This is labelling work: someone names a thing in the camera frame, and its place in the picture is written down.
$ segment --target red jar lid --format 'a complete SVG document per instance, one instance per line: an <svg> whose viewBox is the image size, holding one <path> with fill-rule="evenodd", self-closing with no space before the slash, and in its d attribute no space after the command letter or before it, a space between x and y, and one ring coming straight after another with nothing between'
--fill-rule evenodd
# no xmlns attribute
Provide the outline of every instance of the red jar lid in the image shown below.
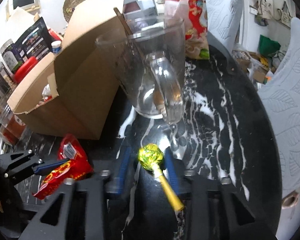
<svg viewBox="0 0 300 240"><path fill-rule="evenodd" d="M37 65L38 60L36 57L30 57L14 74L13 78L17 84L19 84L25 76L30 72L31 69Z"/></svg>

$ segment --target metal bolt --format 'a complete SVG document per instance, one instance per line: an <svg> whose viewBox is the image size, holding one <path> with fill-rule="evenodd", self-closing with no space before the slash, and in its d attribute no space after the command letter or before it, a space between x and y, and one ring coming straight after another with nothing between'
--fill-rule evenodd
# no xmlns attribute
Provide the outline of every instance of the metal bolt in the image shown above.
<svg viewBox="0 0 300 240"><path fill-rule="evenodd" d="M194 176L195 175L195 171L194 170L186 170L185 171L185 176Z"/></svg>
<svg viewBox="0 0 300 240"><path fill-rule="evenodd" d="M106 176L109 176L110 175L110 171L109 170L102 170L101 172L101 176L102 177L106 177Z"/></svg>
<svg viewBox="0 0 300 240"><path fill-rule="evenodd" d="M231 181L231 178L221 178L221 184L222 185L228 185L228 184L231 184L232 181Z"/></svg>
<svg viewBox="0 0 300 240"><path fill-rule="evenodd" d="M66 185L72 185L74 184L75 180L72 179L72 178L66 178L64 179L63 183L66 184Z"/></svg>

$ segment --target glass pitcher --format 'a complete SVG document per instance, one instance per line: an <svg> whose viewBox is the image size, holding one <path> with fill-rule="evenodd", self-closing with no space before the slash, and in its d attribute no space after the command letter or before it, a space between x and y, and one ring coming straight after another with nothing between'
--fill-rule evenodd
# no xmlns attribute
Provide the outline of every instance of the glass pitcher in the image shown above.
<svg viewBox="0 0 300 240"><path fill-rule="evenodd" d="M96 45L135 110L168 124L184 112L185 31L182 19L147 17L99 36Z"/></svg>

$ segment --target open cardboard box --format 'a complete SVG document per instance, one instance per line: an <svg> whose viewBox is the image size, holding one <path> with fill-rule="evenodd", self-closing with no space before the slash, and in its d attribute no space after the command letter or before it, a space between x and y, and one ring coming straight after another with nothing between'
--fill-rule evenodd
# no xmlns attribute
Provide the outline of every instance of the open cardboard box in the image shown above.
<svg viewBox="0 0 300 240"><path fill-rule="evenodd" d="M118 82L110 62L101 55L95 40L111 29L124 29L113 7L123 0L102 5L85 0L78 5L66 30L62 51L49 53L22 80L10 96L12 111L37 133L99 139ZM52 99L38 106L43 88L49 84Z"/></svg>

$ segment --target round table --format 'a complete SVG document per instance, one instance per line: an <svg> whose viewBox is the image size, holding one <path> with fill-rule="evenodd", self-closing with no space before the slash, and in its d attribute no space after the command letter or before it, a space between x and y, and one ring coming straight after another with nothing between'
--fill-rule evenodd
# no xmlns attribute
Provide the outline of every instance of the round table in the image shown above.
<svg viewBox="0 0 300 240"><path fill-rule="evenodd" d="M91 162L111 160L121 145L137 153L141 146L173 145L176 158L209 179L230 177L249 205L261 203L269 228L276 232L281 210L281 169L273 131L264 107L247 76L222 44L208 33L209 61L186 61L183 120L172 134L163 120L137 114L118 90L100 140L80 140ZM16 150L32 149L44 160L56 159L61 138L26 134ZM174 212L162 188L136 167L130 204L109 201L111 239L182 239L185 212ZM31 192L42 177L32 176L16 188L23 201L41 204Z"/></svg>

